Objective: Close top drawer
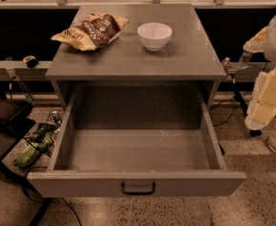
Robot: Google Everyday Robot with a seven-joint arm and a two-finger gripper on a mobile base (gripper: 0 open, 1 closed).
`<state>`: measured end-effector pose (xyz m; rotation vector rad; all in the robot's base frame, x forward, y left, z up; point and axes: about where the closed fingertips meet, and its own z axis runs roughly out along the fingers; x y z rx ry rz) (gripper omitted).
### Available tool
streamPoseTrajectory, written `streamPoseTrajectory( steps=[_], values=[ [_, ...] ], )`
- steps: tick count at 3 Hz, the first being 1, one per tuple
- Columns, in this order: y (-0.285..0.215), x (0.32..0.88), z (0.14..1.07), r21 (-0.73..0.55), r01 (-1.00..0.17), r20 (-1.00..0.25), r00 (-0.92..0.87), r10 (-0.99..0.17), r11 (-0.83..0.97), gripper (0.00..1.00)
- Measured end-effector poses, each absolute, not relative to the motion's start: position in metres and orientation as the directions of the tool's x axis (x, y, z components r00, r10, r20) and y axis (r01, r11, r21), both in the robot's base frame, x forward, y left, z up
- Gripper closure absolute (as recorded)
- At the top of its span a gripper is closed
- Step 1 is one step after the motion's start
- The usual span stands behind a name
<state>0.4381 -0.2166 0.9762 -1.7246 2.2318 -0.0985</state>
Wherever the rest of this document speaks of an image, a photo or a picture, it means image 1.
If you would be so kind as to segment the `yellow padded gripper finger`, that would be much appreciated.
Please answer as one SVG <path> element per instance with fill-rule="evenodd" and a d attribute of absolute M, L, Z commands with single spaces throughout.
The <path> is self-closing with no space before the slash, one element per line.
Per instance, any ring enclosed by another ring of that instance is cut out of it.
<path fill-rule="evenodd" d="M 254 37 L 243 45 L 243 50 L 249 53 L 263 53 L 265 51 L 268 28 L 262 28 Z"/>

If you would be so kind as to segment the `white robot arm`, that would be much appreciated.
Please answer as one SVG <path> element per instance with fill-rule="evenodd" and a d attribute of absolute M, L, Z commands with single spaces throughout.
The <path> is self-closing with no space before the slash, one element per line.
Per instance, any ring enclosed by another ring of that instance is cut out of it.
<path fill-rule="evenodd" d="M 263 53 L 265 59 L 274 65 L 269 73 L 258 74 L 245 119 L 248 129 L 261 130 L 276 116 L 276 15 L 244 44 L 243 50 Z"/>

